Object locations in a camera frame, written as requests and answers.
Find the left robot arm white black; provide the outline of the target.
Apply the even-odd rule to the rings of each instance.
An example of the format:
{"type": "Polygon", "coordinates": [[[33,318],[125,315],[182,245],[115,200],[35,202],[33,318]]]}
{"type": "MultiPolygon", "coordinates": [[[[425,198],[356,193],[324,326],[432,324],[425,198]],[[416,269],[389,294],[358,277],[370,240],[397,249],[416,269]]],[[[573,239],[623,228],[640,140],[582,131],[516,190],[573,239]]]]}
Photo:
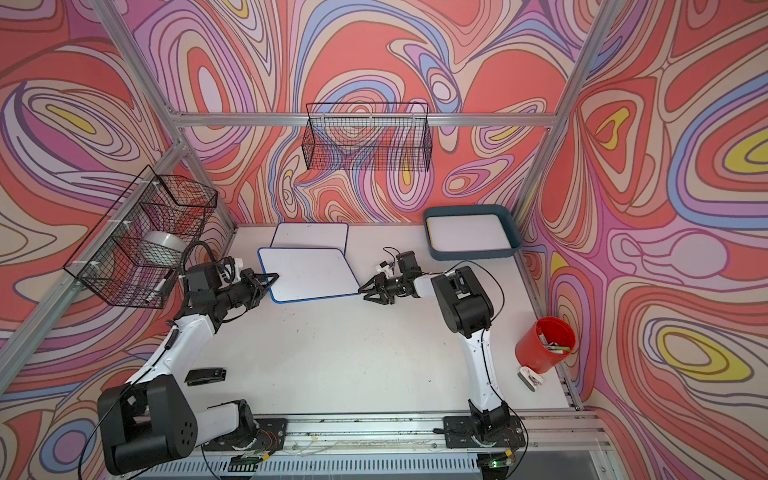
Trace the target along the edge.
{"type": "Polygon", "coordinates": [[[202,348],[235,320],[234,312],[257,307],[278,278],[246,268],[224,282],[210,263],[184,273],[182,307],[165,339],[124,385],[103,391],[98,399],[97,431],[110,474],[143,472],[183,459],[211,441],[248,445],[257,438],[246,401],[195,411],[182,385],[202,348]]]}

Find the yellow-framed whiteboard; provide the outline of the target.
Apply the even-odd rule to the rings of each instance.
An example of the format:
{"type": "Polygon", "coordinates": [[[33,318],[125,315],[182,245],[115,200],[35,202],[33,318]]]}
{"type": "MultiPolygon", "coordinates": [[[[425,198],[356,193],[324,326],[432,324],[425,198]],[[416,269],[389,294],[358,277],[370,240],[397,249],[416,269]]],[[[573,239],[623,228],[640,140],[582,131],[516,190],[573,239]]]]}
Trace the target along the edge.
{"type": "Polygon", "coordinates": [[[512,248],[501,220],[493,214],[434,216],[426,220],[431,246],[441,253],[512,248]]]}

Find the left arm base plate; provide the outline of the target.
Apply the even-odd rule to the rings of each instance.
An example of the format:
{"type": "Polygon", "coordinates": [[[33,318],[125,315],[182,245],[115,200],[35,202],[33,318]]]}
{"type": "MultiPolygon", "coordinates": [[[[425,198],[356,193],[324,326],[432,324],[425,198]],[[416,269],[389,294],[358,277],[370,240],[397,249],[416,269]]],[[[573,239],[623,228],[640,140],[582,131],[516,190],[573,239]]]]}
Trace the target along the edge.
{"type": "Polygon", "coordinates": [[[261,418],[254,421],[250,430],[238,428],[235,432],[209,441],[203,446],[208,452],[269,453],[283,449],[288,420],[286,418],[261,418]]]}

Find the blue-framed whiteboard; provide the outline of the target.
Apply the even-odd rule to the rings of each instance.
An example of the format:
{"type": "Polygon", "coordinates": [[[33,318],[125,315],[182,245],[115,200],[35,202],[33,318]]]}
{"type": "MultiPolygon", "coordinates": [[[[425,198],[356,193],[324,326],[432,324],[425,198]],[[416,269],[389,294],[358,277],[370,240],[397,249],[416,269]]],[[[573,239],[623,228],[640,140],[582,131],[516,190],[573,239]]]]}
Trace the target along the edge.
{"type": "Polygon", "coordinates": [[[258,257],[265,273],[278,275],[270,289],[275,303],[358,294],[360,284],[339,249],[265,247],[258,250],[258,257]]]}
{"type": "Polygon", "coordinates": [[[326,248],[346,252],[349,225],[346,223],[280,223],[272,248],[326,248]]]}

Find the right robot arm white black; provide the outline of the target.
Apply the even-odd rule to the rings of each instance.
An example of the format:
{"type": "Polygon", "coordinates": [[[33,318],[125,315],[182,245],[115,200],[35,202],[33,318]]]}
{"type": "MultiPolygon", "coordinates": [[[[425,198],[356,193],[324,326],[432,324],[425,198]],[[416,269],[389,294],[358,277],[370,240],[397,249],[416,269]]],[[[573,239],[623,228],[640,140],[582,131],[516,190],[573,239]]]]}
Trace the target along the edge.
{"type": "Polygon", "coordinates": [[[496,311],[471,268],[456,267],[438,274],[426,274],[417,268],[398,277],[381,271],[358,293],[379,305],[392,305],[407,296],[433,297],[447,328],[460,338],[470,384],[469,414],[445,416],[443,425],[435,430],[444,436],[448,448],[503,448],[514,452],[527,446],[527,430],[501,395],[492,361],[490,329],[496,311]]]}

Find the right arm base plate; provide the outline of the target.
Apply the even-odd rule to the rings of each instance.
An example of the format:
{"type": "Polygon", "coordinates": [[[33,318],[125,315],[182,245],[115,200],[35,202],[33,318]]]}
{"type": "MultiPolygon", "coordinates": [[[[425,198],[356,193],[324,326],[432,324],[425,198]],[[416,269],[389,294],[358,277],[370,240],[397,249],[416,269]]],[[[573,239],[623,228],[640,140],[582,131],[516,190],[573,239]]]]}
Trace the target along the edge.
{"type": "Polygon", "coordinates": [[[527,445],[526,434],[520,419],[510,417],[505,425],[490,430],[481,427],[472,416],[444,416],[440,428],[446,447],[449,449],[492,449],[512,451],[527,445]]]}

